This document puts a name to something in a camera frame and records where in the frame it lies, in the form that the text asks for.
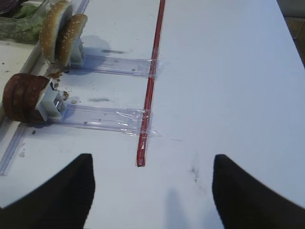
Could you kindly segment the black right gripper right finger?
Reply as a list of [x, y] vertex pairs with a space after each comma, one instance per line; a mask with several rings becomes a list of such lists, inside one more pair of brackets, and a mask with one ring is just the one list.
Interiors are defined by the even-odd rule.
[[226, 229], [303, 229], [305, 210], [259, 182], [224, 154], [213, 163], [213, 200]]

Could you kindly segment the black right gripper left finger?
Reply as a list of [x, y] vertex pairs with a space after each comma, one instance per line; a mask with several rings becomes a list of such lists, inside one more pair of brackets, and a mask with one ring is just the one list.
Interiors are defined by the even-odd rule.
[[93, 158], [80, 154], [44, 184], [0, 210], [2, 229], [82, 229], [95, 193]]

